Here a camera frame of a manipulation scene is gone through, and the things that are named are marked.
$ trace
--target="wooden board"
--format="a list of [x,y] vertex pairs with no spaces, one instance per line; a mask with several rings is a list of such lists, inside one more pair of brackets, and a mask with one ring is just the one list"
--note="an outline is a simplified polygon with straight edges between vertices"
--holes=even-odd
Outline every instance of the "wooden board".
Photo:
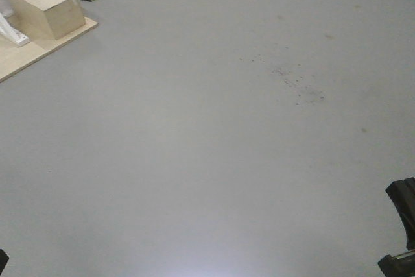
[[98,26],[97,22],[85,17],[85,25],[59,40],[54,40],[45,39],[39,30],[28,23],[18,21],[14,16],[8,20],[13,27],[26,34],[32,41],[23,47],[18,47],[0,36],[0,82]]

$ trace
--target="wooden box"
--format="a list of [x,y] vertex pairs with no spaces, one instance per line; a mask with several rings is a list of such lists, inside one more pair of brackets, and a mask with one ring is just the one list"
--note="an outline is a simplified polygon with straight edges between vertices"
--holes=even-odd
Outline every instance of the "wooden box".
[[86,23],[78,0],[9,1],[16,17],[45,38],[58,40]]

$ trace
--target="gray floor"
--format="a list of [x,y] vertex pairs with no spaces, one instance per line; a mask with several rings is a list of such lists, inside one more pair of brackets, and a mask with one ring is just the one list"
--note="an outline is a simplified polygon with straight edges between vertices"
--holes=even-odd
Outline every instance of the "gray floor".
[[4,277],[381,276],[414,0],[97,0],[0,84]]

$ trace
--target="plywood base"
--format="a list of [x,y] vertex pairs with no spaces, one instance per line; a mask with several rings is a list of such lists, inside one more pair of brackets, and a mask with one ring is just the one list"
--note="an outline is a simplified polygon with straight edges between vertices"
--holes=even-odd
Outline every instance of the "plywood base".
[[97,22],[85,18],[85,25],[59,40],[52,40],[44,38],[44,35],[39,30],[36,30],[30,24],[18,21],[14,16],[8,20],[13,27],[26,34],[32,41],[23,47],[17,47],[6,38],[0,36],[0,82],[98,26]]

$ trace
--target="black object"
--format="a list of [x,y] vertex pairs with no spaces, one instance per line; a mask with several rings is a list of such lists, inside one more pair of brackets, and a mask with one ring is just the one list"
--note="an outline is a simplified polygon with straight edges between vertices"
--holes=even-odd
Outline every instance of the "black object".
[[378,262],[386,277],[415,276],[415,178],[392,182],[386,189],[407,233],[409,252],[387,255]]
[[3,272],[3,269],[5,269],[8,259],[9,257],[6,252],[0,249],[0,275]]

